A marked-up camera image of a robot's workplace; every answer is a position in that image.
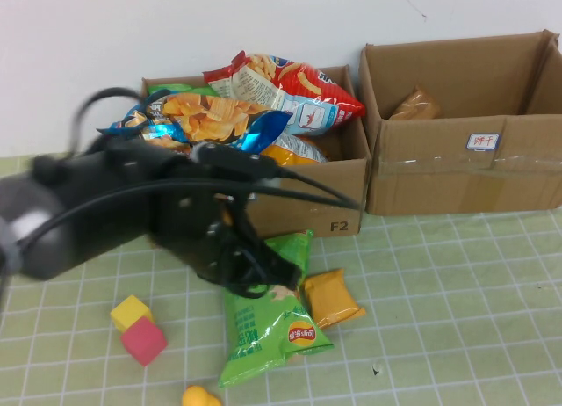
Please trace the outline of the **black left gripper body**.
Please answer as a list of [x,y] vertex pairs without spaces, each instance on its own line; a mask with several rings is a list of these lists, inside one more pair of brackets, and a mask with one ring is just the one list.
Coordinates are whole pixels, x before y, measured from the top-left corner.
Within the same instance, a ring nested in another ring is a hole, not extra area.
[[196,186],[160,188],[149,196],[148,234],[201,279],[220,283],[221,205]]

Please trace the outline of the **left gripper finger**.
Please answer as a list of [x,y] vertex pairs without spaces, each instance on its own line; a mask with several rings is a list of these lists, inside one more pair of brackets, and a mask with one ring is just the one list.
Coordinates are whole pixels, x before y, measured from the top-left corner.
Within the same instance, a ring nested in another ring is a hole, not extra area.
[[231,294],[259,299],[267,294],[265,271],[247,249],[225,249],[220,254],[220,284]]
[[268,286],[297,288],[304,274],[304,234],[293,233],[262,240],[249,251],[265,271]]

